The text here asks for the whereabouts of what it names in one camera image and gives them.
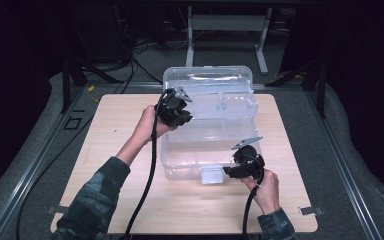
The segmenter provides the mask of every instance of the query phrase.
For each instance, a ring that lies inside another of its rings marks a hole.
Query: cable
[[[127,64],[124,64],[124,63],[118,63],[117,65],[113,66],[113,67],[105,67],[105,68],[98,68],[99,70],[101,70],[101,72],[112,72],[112,71],[115,71],[115,70],[120,70],[122,68],[124,68]],[[95,75],[94,72],[88,70],[87,68],[84,68],[82,67],[82,71],[83,72],[89,72],[89,74],[86,74],[85,76],[88,77],[90,75]]]
[[[76,139],[76,137],[83,131],[83,129],[86,128],[86,126],[92,121],[93,116],[83,125],[83,127],[80,129],[76,135],[71,138],[71,140],[65,145],[65,147],[57,154],[57,156],[51,160],[51,162],[43,169],[43,171],[40,173],[40,175],[37,177],[37,179],[33,182],[32,186],[26,193],[26,196],[23,199],[23,202],[21,203],[20,210],[18,212],[17,216],[17,223],[16,223],[16,230],[15,230],[15,235],[16,239],[20,240],[20,223],[21,223],[21,216],[23,213],[24,206],[26,205],[27,199],[29,198],[30,194],[32,193],[33,189],[35,188],[36,184],[39,182],[39,180],[43,177],[43,175],[48,171],[48,169],[52,166],[52,164],[61,156],[61,154],[70,146],[70,144]]]
[[[247,225],[248,225],[249,209],[251,207],[252,199],[255,197],[255,195],[257,195],[257,190],[258,190],[258,188],[260,188],[260,184],[263,181],[263,178],[264,178],[264,169],[261,171],[261,176],[258,179],[257,184],[255,185],[255,187],[249,193],[248,200],[246,201],[245,211],[244,211],[244,219],[243,219],[243,225],[242,225],[242,234],[244,236],[244,239],[246,239],[246,240],[249,240],[248,233],[247,233],[247,230],[246,230]]]
[[[127,80],[125,80],[123,83],[126,83],[126,85],[124,86],[123,90],[120,92],[120,94],[123,94],[124,91],[126,91],[127,89],[127,86],[130,84],[130,82],[132,81],[133,79],[133,75],[136,73],[136,71],[138,70],[138,68],[136,67],[136,70],[134,70],[134,67],[133,67],[133,61],[130,60],[130,66],[131,66],[131,72],[130,72],[130,76],[127,78]],[[123,83],[120,83],[117,88],[114,90],[114,93],[117,93],[117,90],[121,87],[121,85],[123,85]]]
[[[148,78],[151,78],[151,79],[157,81],[158,83],[160,83],[161,85],[163,85],[163,82],[161,80],[159,80],[158,78],[154,77],[152,74],[150,74],[142,65],[139,64],[139,62],[136,58],[133,57],[132,61],[135,62],[141,68],[141,70],[145,74],[145,76],[147,76]]]
[[[180,10],[179,6],[177,6],[177,9],[179,10],[179,13],[180,13],[180,16],[181,16],[181,18],[183,20],[183,23],[185,24],[185,28],[187,29],[188,28],[188,24],[186,24],[185,18],[183,17],[183,14],[182,14],[182,10]],[[169,46],[170,48],[172,48],[174,50],[182,48],[183,46],[186,45],[186,43],[188,43],[188,36],[187,35],[186,35],[185,41],[183,41],[183,43],[182,43],[182,45],[180,45],[180,47],[174,47],[174,46],[170,45],[170,42],[166,42],[167,46]]]
[[[152,127],[152,134],[151,134],[151,139],[152,139],[152,160],[151,160],[151,168],[149,170],[149,177],[148,177],[148,182],[146,183],[145,190],[142,194],[142,197],[138,203],[138,206],[136,207],[135,211],[133,212],[132,217],[130,218],[129,224],[127,225],[126,232],[124,233],[124,236],[121,239],[128,240],[131,239],[130,236],[130,230],[132,229],[133,223],[139,214],[140,209],[142,208],[143,203],[145,202],[145,199],[148,195],[149,189],[151,188],[152,180],[154,178],[154,173],[155,173],[155,166],[157,164],[157,123],[158,123],[158,110],[160,108],[160,103],[161,99],[164,97],[166,94],[166,91],[161,94],[160,98],[158,99],[157,103],[157,108],[155,109],[155,118],[154,118],[154,124]]]
[[[138,34],[139,37],[144,38],[143,34],[135,31],[134,33]],[[151,42],[151,39],[147,38],[145,40],[137,40],[137,43],[134,45],[133,51],[135,53],[141,54],[148,50],[148,44]]]

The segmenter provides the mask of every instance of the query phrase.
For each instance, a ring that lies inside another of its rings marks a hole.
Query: person's right hand
[[[242,178],[241,181],[245,183],[250,191],[257,184],[257,180],[251,178]],[[254,200],[265,215],[280,209],[279,179],[274,172],[264,169],[264,179],[261,183],[261,187],[257,190]]]
[[[135,130],[131,136],[132,139],[135,139],[137,142],[146,145],[150,142],[151,134],[155,121],[155,110],[154,106],[149,105],[142,112],[142,116],[137,123]],[[164,133],[168,131],[173,131],[177,129],[177,127],[169,127],[166,124],[162,123],[160,120],[157,120],[157,138],[162,136]]]

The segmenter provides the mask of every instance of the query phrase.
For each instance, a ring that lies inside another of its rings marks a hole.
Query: hand
[[[241,181],[245,183],[249,190],[252,190],[257,184],[257,180],[251,178],[243,178]],[[261,187],[257,190],[254,201],[260,206],[265,215],[280,209],[279,179],[274,172],[264,169],[264,179]]]
[[[136,139],[138,142],[146,145],[151,141],[152,129],[154,127],[155,120],[155,110],[154,106],[149,105],[142,112],[142,117],[140,118],[136,128],[132,134],[132,138]],[[157,138],[161,137],[164,133],[168,131],[173,131],[177,127],[169,127],[164,123],[158,120],[157,122]]]
[[[117,153],[116,157],[118,157],[128,166],[130,166],[139,151],[142,150],[143,146],[145,146],[149,141],[151,141],[154,120],[154,106],[148,106],[145,110],[143,110],[142,117],[139,119],[139,122],[137,123],[132,136],[123,145],[123,147]],[[160,137],[164,133],[172,131],[174,129],[176,129],[176,127],[169,127],[164,123],[158,121],[156,129],[157,137]]]

